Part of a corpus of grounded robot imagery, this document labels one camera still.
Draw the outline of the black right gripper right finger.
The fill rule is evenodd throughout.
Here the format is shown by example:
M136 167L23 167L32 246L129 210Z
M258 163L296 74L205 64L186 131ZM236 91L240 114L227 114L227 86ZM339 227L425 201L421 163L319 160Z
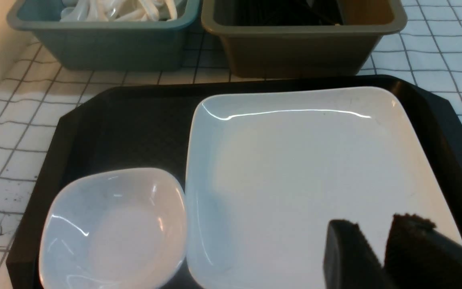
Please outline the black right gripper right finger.
M384 271L399 289L462 289L462 245L429 219L395 214Z

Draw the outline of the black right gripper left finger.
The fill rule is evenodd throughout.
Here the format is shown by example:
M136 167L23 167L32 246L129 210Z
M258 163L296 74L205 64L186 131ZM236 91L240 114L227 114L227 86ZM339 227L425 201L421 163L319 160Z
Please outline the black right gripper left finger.
M323 276L327 289L392 289L394 284L358 224L328 223Z

